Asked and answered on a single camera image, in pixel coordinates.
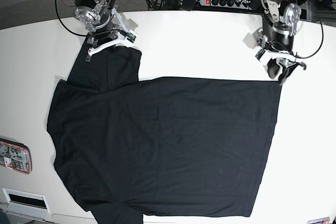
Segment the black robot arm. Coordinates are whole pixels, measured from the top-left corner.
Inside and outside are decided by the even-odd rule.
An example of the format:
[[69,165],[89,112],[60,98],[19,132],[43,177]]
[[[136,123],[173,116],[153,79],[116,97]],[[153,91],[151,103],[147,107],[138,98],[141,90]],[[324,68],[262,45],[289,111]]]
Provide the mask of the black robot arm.
[[86,62],[93,55],[122,44],[131,47],[137,37],[136,33],[127,28],[115,6],[116,0],[74,0],[75,18],[82,22],[88,32],[89,44]]
[[297,67],[307,68],[293,52],[301,16],[297,0],[260,0],[264,9],[262,29],[256,39],[255,57],[264,65],[270,79],[283,85]]

